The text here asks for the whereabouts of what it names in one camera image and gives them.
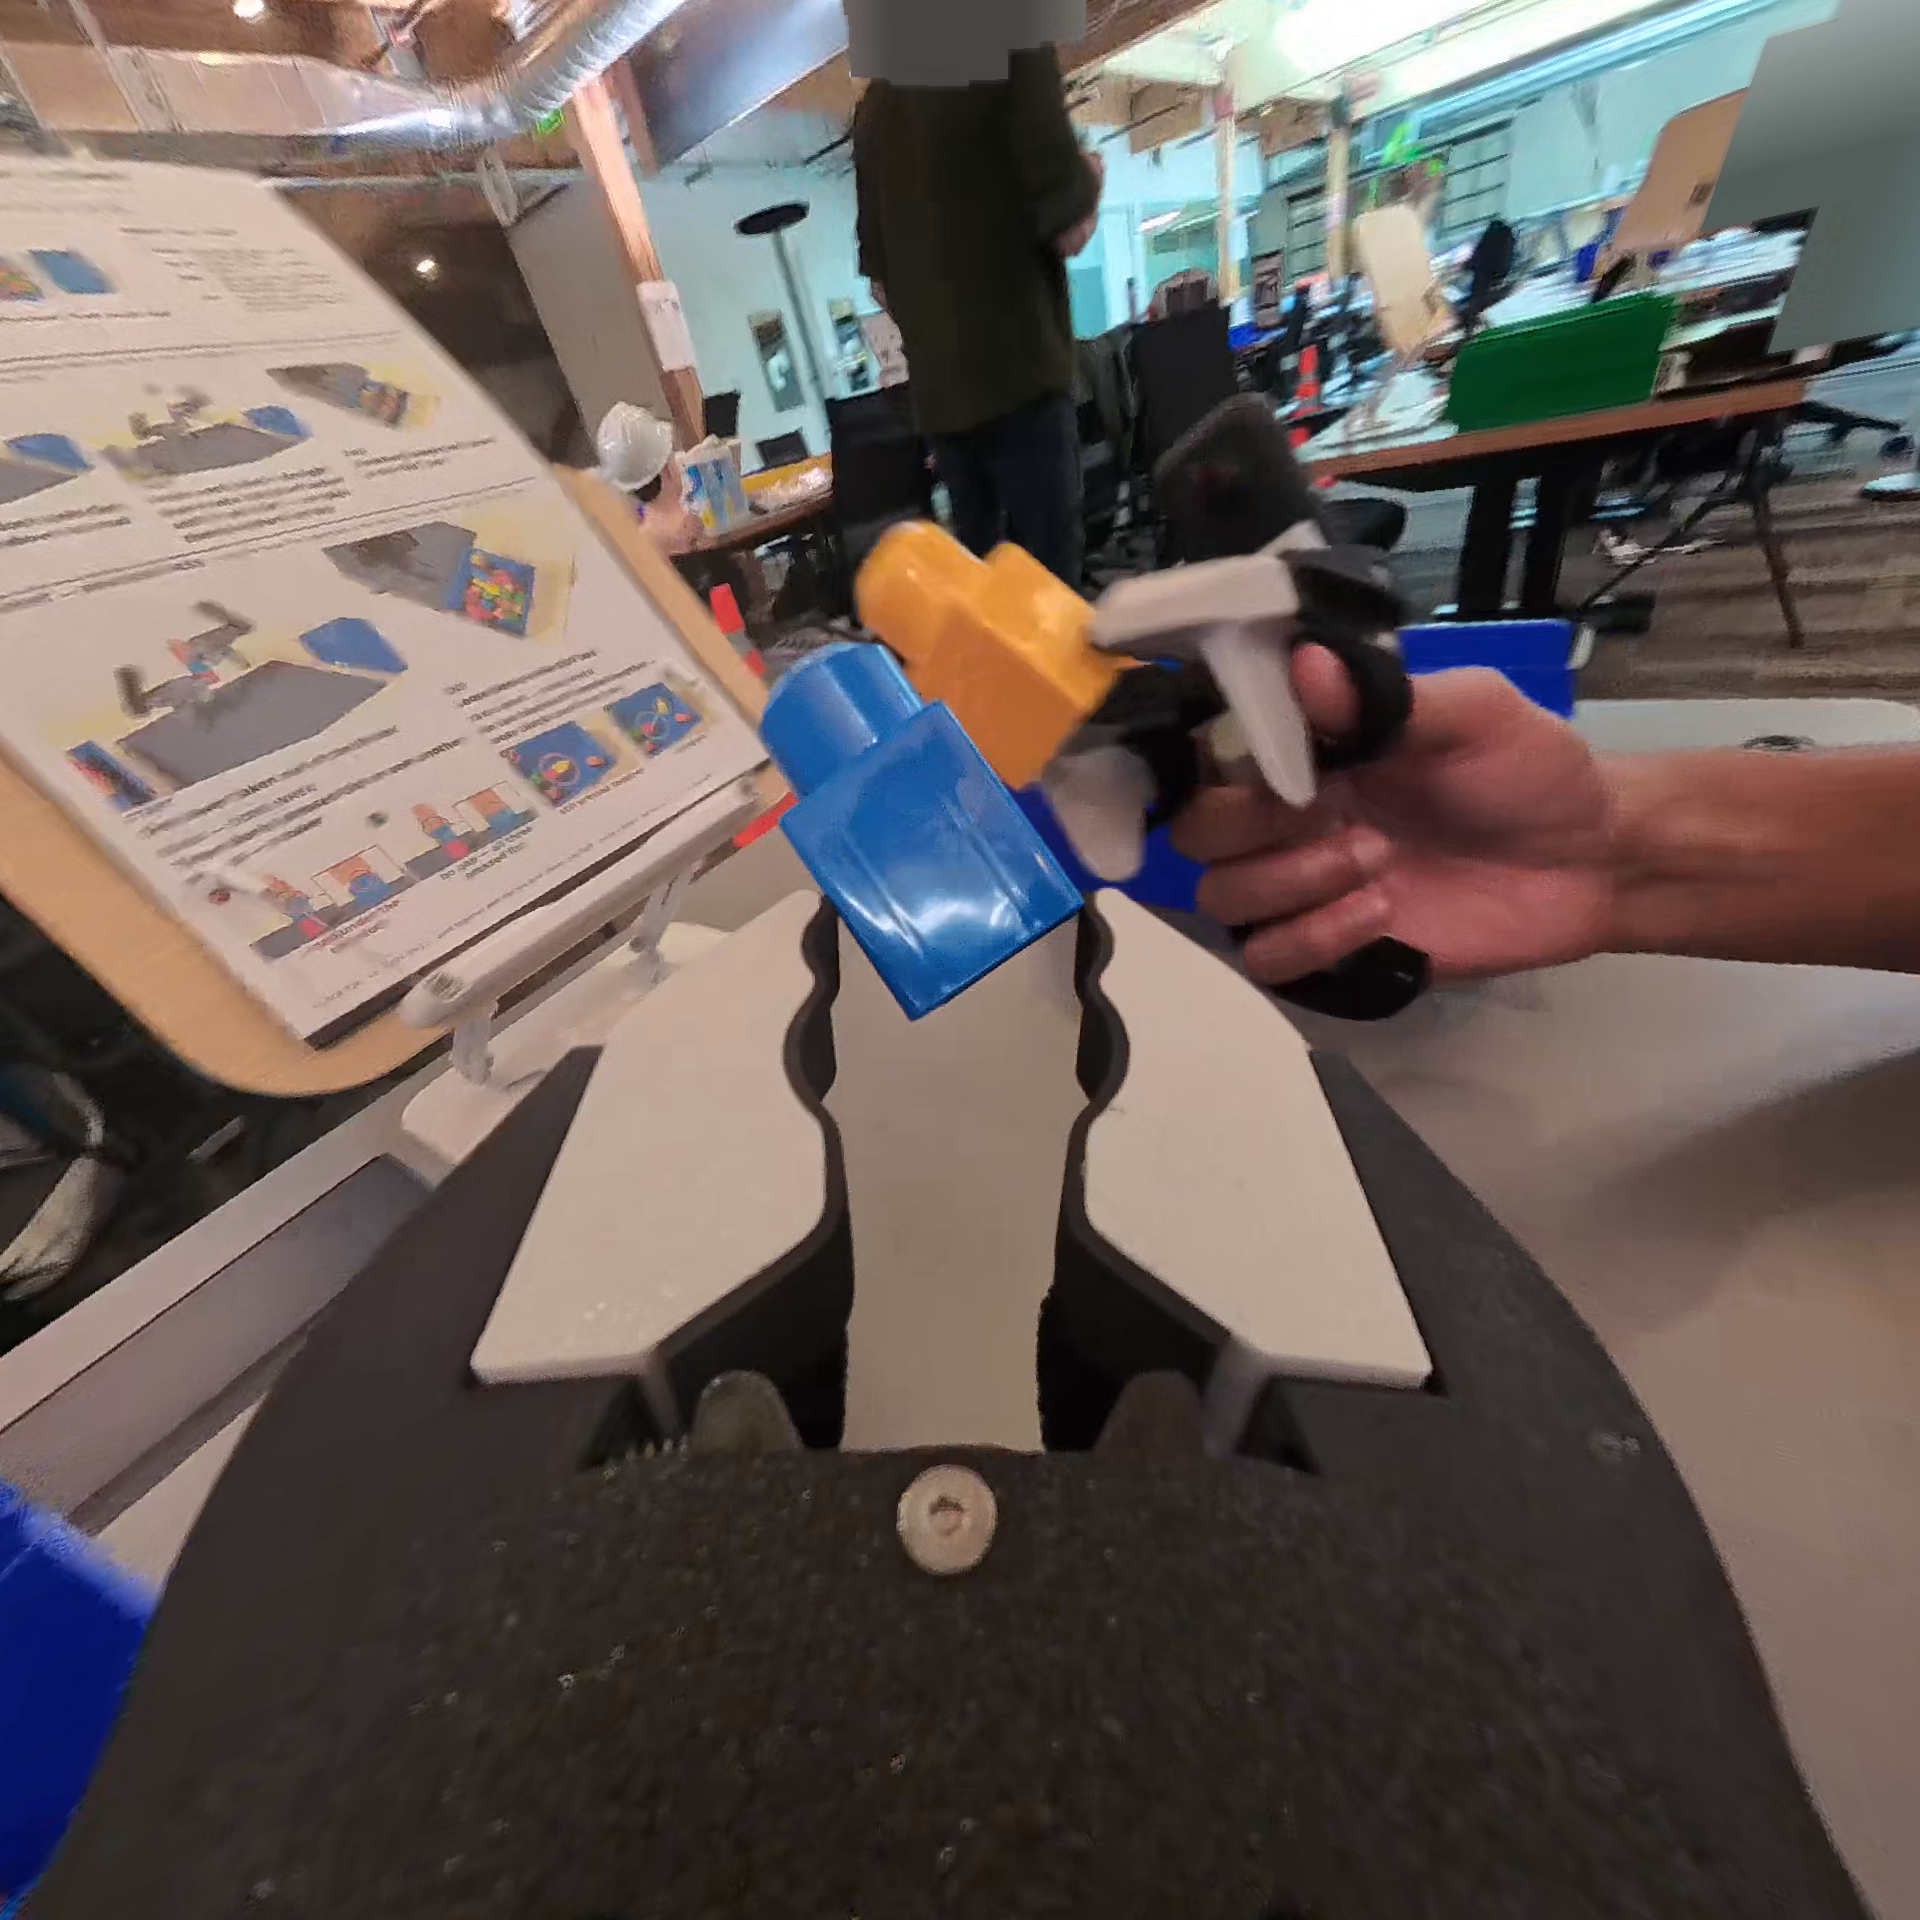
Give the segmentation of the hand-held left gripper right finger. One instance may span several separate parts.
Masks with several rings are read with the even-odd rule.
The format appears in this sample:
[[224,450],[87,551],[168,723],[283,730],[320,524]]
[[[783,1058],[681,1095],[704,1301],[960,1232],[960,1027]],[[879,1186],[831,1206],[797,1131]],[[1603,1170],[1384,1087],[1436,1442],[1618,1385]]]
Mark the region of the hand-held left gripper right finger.
[[1242,1449],[1285,1382],[1423,1393],[1433,1357],[1314,1053],[1223,957],[1122,895],[1074,939],[1084,1099],[1038,1314],[1044,1449],[1177,1377]]

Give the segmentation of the blue mega block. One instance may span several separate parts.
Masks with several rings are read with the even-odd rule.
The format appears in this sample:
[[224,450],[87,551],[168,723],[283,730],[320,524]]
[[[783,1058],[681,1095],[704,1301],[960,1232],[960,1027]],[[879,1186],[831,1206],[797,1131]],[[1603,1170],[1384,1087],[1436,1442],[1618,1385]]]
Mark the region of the blue mega block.
[[783,831],[902,1014],[922,1020],[1074,922],[1084,897],[945,702],[841,641],[767,696]]

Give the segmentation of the green plastic bin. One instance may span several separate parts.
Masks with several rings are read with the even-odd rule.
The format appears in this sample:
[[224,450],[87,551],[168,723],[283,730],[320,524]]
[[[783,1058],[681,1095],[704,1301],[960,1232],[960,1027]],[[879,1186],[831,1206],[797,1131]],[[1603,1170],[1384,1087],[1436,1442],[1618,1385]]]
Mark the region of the green plastic bin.
[[1480,433],[1643,404],[1676,313],[1673,295],[1643,291],[1482,329],[1454,356],[1444,421]]

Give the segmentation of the instruction sheet on white stand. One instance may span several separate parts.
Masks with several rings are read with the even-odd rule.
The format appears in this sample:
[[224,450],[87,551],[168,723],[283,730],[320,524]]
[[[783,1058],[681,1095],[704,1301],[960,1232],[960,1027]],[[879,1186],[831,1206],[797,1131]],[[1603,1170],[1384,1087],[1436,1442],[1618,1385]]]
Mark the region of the instruction sheet on white stand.
[[733,853],[789,804],[767,757],[730,786],[660,824],[637,849],[553,887],[499,933],[431,968],[406,996],[324,1046],[278,1022],[183,924],[181,914],[90,836],[14,759],[2,766],[4,901],[110,996],[153,1044],[200,1079],[276,1100],[369,1089],[446,1046],[485,1087],[497,1033],[534,1007],[532,982],[622,917],[609,949],[639,988],[644,926],[675,919],[709,856]]

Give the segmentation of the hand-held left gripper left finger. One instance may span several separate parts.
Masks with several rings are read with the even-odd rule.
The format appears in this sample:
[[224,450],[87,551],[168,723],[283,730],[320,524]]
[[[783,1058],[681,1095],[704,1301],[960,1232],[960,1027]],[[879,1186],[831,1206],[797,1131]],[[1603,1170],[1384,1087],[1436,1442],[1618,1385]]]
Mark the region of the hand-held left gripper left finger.
[[714,1381],[754,1375],[803,1446],[845,1442],[853,1210],[827,1108],[841,933],[831,903],[791,895],[615,1022],[476,1381],[624,1381],[670,1434]]

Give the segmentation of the yellow mega block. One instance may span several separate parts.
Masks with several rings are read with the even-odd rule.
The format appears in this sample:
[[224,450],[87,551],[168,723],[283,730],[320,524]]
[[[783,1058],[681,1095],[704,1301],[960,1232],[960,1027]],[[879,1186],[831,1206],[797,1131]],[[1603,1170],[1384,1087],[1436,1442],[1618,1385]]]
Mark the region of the yellow mega block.
[[1097,651],[1092,606],[1020,544],[979,556],[930,520],[879,537],[855,606],[922,701],[946,706],[1017,793],[1044,781],[1140,665]]

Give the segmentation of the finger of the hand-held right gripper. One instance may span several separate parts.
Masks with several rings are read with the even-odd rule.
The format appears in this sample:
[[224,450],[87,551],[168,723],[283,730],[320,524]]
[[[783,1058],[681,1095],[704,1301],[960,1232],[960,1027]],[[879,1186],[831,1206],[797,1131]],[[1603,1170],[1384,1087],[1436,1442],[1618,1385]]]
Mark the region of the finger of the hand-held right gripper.
[[1043,795],[1073,858],[1099,885],[1140,877],[1157,781],[1134,749],[1066,751],[1043,774]]
[[1285,558],[1216,558],[1119,582],[1092,608],[1092,653],[1205,666],[1266,789],[1311,807],[1321,774],[1292,653],[1302,592]]

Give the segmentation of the wooden work table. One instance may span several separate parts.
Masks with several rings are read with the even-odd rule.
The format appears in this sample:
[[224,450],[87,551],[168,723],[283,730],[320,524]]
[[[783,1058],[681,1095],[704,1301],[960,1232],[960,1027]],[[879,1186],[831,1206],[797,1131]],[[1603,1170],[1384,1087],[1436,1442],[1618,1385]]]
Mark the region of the wooden work table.
[[1361,437],[1343,426],[1311,439],[1299,450],[1299,461],[1311,476],[1327,483],[1367,483],[1408,495],[1473,492],[1453,600],[1439,610],[1440,622],[1583,620],[1645,569],[1641,561],[1628,562],[1587,600],[1574,604],[1563,598],[1574,511],[1607,467],[1697,429],[1739,433],[1730,484],[1701,505],[1676,541],[1689,541],[1727,501],[1749,507],[1788,646],[1800,653],[1809,633],[1773,516],[1764,469],[1811,390],[1812,377],[1788,374],[1479,430],[1443,423]]

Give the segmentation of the person's right hand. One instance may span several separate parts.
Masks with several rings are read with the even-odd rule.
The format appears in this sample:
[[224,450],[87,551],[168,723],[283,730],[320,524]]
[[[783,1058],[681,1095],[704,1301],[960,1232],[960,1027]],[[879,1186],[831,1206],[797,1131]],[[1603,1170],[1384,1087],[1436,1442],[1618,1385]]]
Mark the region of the person's right hand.
[[1296,987],[1379,941],[1426,954],[1436,982],[1469,982],[1605,950],[1616,815],[1569,720],[1489,669],[1453,669],[1416,676],[1405,732],[1322,774],[1309,808],[1260,781],[1214,783],[1171,836],[1260,987]]

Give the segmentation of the white helmet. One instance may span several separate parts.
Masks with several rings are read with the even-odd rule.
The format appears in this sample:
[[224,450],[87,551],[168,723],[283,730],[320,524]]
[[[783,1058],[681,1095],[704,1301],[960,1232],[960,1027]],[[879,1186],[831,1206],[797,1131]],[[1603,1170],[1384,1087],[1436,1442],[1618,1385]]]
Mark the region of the white helmet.
[[652,501],[672,472],[679,447],[675,429],[634,401],[616,401],[593,434],[596,476],[611,489]]

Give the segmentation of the blue plastic bin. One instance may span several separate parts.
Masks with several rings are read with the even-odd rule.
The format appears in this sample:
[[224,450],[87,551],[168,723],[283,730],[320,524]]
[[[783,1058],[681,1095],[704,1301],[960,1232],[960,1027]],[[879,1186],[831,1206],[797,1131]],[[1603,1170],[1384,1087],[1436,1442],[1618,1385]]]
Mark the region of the blue plastic bin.
[[[1573,720],[1574,636],[1566,622],[1412,627],[1389,636],[1377,651],[1399,663],[1395,682],[1418,685],[1446,671],[1489,671],[1532,709]],[[1107,706],[1092,717],[1066,753],[1078,749],[1133,749],[1146,761],[1157,781],[1146,858],[1139,877],[1128,882],[1099,882],[1074,858],[1047,804],[1044,781],[1017,793],[1022,815],[1084,893],[1113,887],[1157,910],[1194,912],[1202,870],[1171,841],[1177,804],[1189,801],[1214,777],[1254,777],[1258,771],[1213,676],[1205,666],[1178,660],[1136,666],[1116,680]]]
[[2,1915],[67,1836],[133,1683],[158,1589],[2,1486]]

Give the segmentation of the black floor lamp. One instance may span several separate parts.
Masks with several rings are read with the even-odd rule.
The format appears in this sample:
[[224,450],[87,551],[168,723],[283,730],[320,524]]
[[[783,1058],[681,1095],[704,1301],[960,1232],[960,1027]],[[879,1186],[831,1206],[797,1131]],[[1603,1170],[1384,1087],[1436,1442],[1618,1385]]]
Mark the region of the black floor lamp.
[[809,205],[804,203],[765,205],[739,219],[734,222],[734,232],[742,238],[765,238],[772,244],[784,297],[784,321],[791,345],[797,349],[798,366],[804,369],[804,377],[814,398],[829,402],[832,396],[832,386],[822,369],[804,277],[789,240],[792,229],[798,229],[806,219]]

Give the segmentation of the orange traffic cone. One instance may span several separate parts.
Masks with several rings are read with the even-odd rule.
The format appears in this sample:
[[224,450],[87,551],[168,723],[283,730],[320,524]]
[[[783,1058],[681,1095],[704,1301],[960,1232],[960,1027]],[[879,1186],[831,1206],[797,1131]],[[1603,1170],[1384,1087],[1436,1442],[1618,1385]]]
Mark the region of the orange traffic cone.
[[[730,585],[718,585],[709,588],[707,595],[709,612],[713,614],[714,625],[726,636],[734,655],[739,657],[744,673],[754,680],[757,688],[765,695],[771,686],[768,666],[758,646],[758,641],[748,628],[747,614],[742,612],[741,600]],[[741,829],[733,838],[733,849],[742,853],[762,838],[771,836],[784,821],[784,816],[795,808],[797,797],[784,784],[776,798],[772,798],[762,813],[752,818],[744,829]]]

